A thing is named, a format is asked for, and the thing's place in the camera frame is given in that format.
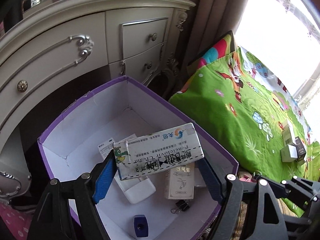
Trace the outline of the black product box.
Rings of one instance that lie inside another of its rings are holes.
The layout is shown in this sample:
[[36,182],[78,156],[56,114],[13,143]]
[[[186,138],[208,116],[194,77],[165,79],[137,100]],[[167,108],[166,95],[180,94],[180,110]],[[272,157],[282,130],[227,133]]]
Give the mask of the black product box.
[[304,160],[307,150],[306,150],[306,145],[304,144],[302,139],[300,139],[300,137],[296,137],[295,141],[296,141],[296,149],[297,149],[297,162],[299,162],[301,160]]

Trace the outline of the beige wall switch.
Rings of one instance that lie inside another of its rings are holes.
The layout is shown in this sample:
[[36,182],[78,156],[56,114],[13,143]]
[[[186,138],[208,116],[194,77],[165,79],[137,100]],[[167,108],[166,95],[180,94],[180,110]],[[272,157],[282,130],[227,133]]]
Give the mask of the beige wall switch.
[[156,187],[147,176],[120,180],[120,176],[117,172],[114,179],[131,204],[137,204],[146,198],[149,198],[156,192]]

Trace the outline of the black binder clip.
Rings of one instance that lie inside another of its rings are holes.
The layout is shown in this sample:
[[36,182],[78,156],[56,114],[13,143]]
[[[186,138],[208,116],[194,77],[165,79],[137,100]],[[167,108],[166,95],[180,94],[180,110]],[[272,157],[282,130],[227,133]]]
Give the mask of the black binder clip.
[[179,200],[175,203],[176,207],[172,208],[170,212],[172,214],[180,214],[181,212],[185,212],[190,209],[189,205],[190,200]]

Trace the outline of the tall cream box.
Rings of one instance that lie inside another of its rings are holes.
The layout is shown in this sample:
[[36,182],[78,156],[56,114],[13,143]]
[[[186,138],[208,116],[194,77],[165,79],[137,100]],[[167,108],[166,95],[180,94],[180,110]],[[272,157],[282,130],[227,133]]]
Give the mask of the tall cream box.
[[194,198],[195,164],[189,163],[167,170],[165,173],[164,197],[189,200]]

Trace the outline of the white medicine box red figure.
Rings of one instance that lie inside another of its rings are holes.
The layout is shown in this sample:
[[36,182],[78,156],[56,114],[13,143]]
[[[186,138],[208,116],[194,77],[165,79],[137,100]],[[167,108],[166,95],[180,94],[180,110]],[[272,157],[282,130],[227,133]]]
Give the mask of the white medicine box red figure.
[[284,126],[282,131],[284,145],[295,145],[296,139],[293,128],[289,125]]

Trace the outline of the small dark blue box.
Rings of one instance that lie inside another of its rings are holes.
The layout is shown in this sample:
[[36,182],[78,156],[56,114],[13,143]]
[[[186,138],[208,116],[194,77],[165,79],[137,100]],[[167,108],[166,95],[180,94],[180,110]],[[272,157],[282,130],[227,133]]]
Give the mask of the small dark blue box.
[[136,237],[144,238],[149,236],[149,225],[145,215],[135,215],[133,225]]

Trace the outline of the white ointment box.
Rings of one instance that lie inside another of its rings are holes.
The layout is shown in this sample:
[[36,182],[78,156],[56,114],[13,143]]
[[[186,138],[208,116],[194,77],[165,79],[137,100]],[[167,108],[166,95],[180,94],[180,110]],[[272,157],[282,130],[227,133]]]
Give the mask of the white ointment box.
[[120,180],[149,176],[204,158],[193,123],[113,145]]

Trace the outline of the teal patterned box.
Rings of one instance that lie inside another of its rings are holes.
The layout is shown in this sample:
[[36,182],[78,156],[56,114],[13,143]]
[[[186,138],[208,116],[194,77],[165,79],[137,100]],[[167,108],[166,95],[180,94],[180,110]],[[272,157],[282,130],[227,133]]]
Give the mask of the teal patterned box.
[[102,142],[98,145],[98,150],[103,158],[103,160],[108,156],[108,154],[113,150],[114,139],[107,139],[105,142]]

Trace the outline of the pink binder clip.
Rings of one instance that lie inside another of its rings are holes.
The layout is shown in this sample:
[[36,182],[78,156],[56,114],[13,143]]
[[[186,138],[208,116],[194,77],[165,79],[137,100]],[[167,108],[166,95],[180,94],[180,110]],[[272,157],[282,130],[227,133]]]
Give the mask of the pink binder clip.
[[241,181],[256,183],[257,179],[262,175],[260,171],[255,171],[252,174],[247,171],[239,171],[238,176]]

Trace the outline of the small white box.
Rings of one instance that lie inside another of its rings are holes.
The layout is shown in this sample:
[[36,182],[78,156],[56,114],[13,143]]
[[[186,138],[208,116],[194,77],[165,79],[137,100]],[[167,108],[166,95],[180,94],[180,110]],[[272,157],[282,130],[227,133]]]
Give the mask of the small white box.
[[286,145],[280,150],[281,161],[283,163],[290,163],[296,161],[298,158],[296,145]]

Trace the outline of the green cartoon bedsheet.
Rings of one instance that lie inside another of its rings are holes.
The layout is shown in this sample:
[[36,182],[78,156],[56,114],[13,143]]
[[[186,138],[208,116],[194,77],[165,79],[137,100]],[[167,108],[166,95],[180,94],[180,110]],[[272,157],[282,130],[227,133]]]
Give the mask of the green cartoon bedsheet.
[[[170,103],[216,139],[246,171],[275,180],[319,180],[319,142],[284,84],[231,31],[201,52]],[[306,163],[283,163],[282,131],[291,124]]]

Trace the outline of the cream dresser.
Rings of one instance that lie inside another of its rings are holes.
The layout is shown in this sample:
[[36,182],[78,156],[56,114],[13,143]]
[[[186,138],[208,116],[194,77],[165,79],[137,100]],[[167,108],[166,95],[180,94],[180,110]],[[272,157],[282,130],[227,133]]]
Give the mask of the cream dresser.
[[1,202],[31,184],[19,124],[49,94],[109,66],[150,81],[172,58],[191,0],[41,3],[1,38]]

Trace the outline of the brown curtain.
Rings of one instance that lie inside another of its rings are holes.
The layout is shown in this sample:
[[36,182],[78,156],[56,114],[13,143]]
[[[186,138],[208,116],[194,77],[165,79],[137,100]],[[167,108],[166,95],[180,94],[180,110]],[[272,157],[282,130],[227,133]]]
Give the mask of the brown curtain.
[[236,32],[248,0],[191,0],[175,57],[186,65],[228,31]]

